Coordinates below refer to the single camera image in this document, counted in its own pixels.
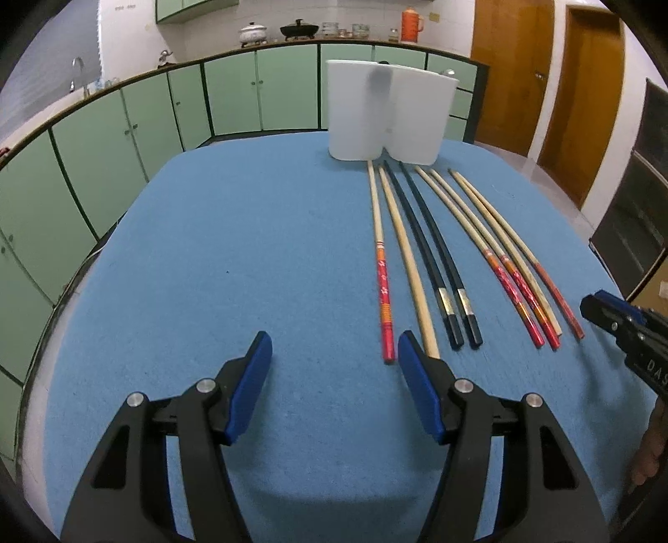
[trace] floor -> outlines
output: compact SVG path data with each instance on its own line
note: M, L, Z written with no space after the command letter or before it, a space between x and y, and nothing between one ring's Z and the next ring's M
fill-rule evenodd
M534 183L564 215L582 241L584 243L589 242L589 238L594 232L593 226L585 219L582 213L580 213L573 202L564 194L550 176L547 175L535 162L509 151L485 144L478 145L503 158L511 167L524 175L531 181L531 183ZM47 506L46 484L42 459L45 414L47 410L49 386L51 384L51 378L53 377L53 370L55 368L55 362L58 357L61 342L69 323L69 318L73 314L79 295L86 284L86 280L92 268L93 266L91 266L86 276L75 289L75 292L63 311L62 317L58 320L55 326L39 365L37 376L35 377L35 383L26 415L23 457L21 459L23 490L31 507L51 529L53 529L53 520L51 519L51 514Z

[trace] faucet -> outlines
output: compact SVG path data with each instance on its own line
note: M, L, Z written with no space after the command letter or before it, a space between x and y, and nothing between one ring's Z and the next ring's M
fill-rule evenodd
M90 91L88 90L88 85L84 84L84 61L81 59L81 57L76 57L72 61L72 67L79 66L79 76L81 78L81 86L83 87L83 97L88 98L90 96ZM75 86L74 86L74 80L75 78L72 78L72 83L69 85L69 91L74 92Z

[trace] human hand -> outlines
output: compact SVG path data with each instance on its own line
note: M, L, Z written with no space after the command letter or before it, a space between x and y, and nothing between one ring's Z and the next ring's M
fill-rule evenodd
M631 462L631 482L640 486L654 477L659 471L659 457L663 454L668 439L668 409L661 399L657 398L649 425L645 432L638 452Z

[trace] metal screw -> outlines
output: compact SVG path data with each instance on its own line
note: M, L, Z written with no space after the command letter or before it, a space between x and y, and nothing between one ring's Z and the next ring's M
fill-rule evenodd
M542 405L542 398L535 393L531 393L526 395L526 402L531 407L540 407Z
M468 394L473 391L473 383L468 379L458 379L455 381L455 389L462 394Z
M202 379L201 381L197 382L197 391L201 392L202 394L209 393L215 388L216 381L213 379Z
M141 392L133 392L126 400L130 407L137 407L144 401L144 395Z

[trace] blue gripper pad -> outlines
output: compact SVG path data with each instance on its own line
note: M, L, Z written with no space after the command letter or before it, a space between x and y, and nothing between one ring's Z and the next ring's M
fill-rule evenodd
M599 290L594 297L597 300L600 300L604 304L612 306L616 311L624 315L630 315L631 318L638 324L646 325L647 320L643 315L642 310L638 309L635 306L632 306L630 303L622 300L621 298L616 297L614 294L610 294L606 290Z
M404 332L399 337L399 366L411 391L424 431L431 435L436 443L442 443L446 429L441 420L440 400L422 365L421 353L415 349L408 334L410 332Z
M248 429L255 402L269 371L272 352L269 334L259 332L246 354L246 369L230 400L230 419L224 432L230 445Z

